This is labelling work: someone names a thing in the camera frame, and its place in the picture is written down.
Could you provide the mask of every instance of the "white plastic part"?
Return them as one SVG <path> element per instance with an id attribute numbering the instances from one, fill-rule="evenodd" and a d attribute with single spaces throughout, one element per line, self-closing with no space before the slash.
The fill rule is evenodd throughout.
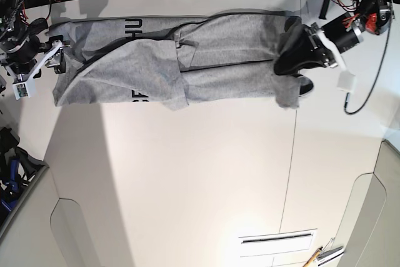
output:
<path id="1" fill-rule="evenodd" d="M 15 79 L 14 83 L 12 84 L 12 89 L 14 90 L 15 98 L 17 100 L 21 97 L 32 97 L 36 93 L 33 77 L 37 75 L 39 70 L 44 66 L 48 59 L 57 53 L 61 46 L 63 46 L 61 41 L 53 42 L 52 48 L 44 54 L 43 58 L 35 64 L 31 72 L 28 74 L 18 74 L 17 76 L 14 74 L 11 68 L 7 68 L 9 74 Z"/>
<path id="2" fill-rule="evenodd" d="M 345 91 L 347 93 L 353 93 L 356 88 L 357 79 L 356 76 L 347 69 L 346 63 L 344 62 L 343 57 L 339 52 L 339 49 L 331 40 L 329 40 L 325 36 L 322 30 L 319 29 L 317 31 L 317 36 L 324 44 L 324 46 L 328 48 L 330 51 L 332 51 L 332 54 L 335 58 L 335 61 L 337 62 L 337 65 L 342 69 L 342 72 L 340 73 L 339 76 L 337 87 L 340 90 Z"/>
<path id="3" fill-rule="evenodd" d="M 341 256 L 343 254 L 344 254 L 344 248 L 342 246 L 340 248 L 336 248 L 334 250 L 330 250 L 330 251 L 320 254 L 316 258 L 316 263 L 318 266 L 322 266 L 322 265 L 328 264 L 332 261 L 336 261 L 337 259 L 341 258 Z"/>

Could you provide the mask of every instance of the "black equipment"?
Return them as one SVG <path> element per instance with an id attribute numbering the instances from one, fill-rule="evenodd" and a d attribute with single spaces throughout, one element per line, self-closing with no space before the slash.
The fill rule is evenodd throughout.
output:
<path id="1" fill-rule="evenodd" d="M 17 205 L 30 181 L 44 167 L 43 162 L 30 157 L 18 144 L 19 140 L 11 129 L 0 129 L 0 226 Z M 23 175 L 19 174 L 20 165 L 24 170 Z"/>
<path id="2" fill-rule="evenodd" d="M 328 4 L 331 0 L 324 0 L 320 19 L 325 19 Z M 339 77 L 338 88 L 347 92 L 344 112 L 348 115 L 356 114 L 365 107 L 383 65 L 388 47 L 390 27 L 393 13 L 393 0 L 353 0 L 352 5 L 344 5 L 336 0 L 346 13 L 319 27 L 302 25 L 302 29 L 294 32 L 295 41 L 291 44 L 274 65 L 277 75 L 297 75 L 301 69 L 316 67 L 335 68 L 339 66 L 342 73 Z M 362 33 L 380 35 L 387 31 L 386 45 L 376 79 L 363 105 L 354 112 L 347 111 L 349 95 L 354 91 L 356 77 L 351 74 L 344 63 L 341 54 L 363 41 Z"/>
<path id="3" fill-rule="evenodd" d="M 41 43 L 37 35 L 48 28 L 48 23 L 45 18 L 30 24 L 24 20 L 21 16 L 24 1 L 0 0 L 0 49 L 4 51 L 0 54 L 0 63 L 14 78 L 17 99 L 35 93 L 33 79 L 41 76 L 43 66 L 54 68 L 57 74 L 65 72 L 63 47 L 68 45 L 62 37 Z M 36 61 L 38 53 L 44 53 L 46 59 Z M 0 80 L 0 91 L 4 89 L 5 83 Z"/>

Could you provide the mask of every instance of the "air vent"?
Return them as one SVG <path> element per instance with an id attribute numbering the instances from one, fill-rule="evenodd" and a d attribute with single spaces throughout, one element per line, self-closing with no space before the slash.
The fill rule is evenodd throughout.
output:
<path id="1" fill-rule="evenodd" d="M 269 256 L 307 251 L 313 245 L 317 230 L 269 236 L 241 237 L 240 256 Z"/>

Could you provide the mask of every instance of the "white bracket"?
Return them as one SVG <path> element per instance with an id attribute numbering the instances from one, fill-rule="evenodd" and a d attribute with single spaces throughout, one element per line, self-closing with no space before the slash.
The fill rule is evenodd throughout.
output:
<path id="1" fill-rule="evenodd" d="M 8 73 L 15 79 L 12 84 L 12 89 L 14 90 L 15 98 L 18 100 L 21 97 L 32 97 L 36 93 L 36 87 L 34 83 L 34 76 L 37 75 L 39 70 L 44 66 L 44 64 L 59 51 L 63 46 L 60 40 L 54 41 L 52 43 L 52 48 L 44 53 L 43 58 L 38 61 L 32 68 L 31 72 L 28 74 L 18 74 L 16 75 L 10 67 L 7 67 Z"/>
<path id="2" fill-rule="evenodd" d="M 342 72 L 339 76 L 339 81 L 337 82 L 337 87 L 347 93 L 353 93 L 356 88 L 357 79 L 356 76 L 348 70 L 346 63 L 344 62 L 343 57 L 339 52 L 339 49 L 331 40 L 329 40 L 325 36 L 325 33 L 321 29 L 317 30 L 317 36 L 324 44 L 324 46 L 332 51 L 337 65 L 342 69 Z"/>

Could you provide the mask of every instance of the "wooden stick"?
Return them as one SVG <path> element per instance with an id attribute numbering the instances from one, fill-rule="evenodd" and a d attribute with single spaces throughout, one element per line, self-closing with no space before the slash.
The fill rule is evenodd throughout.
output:
<path id="1" fill-rule="evenodd" d="M 308 262 L 303 266 L 303 267 L 308 267 L 311 265 L 311 263 L 317 258 L 317 256 L 319 256 L 319 254 L 321 253 L 321 251 L 323 250 L 322 247 L 318 248 L 315 253 L 312 255 L 311 259 L 308 260 Z"/>

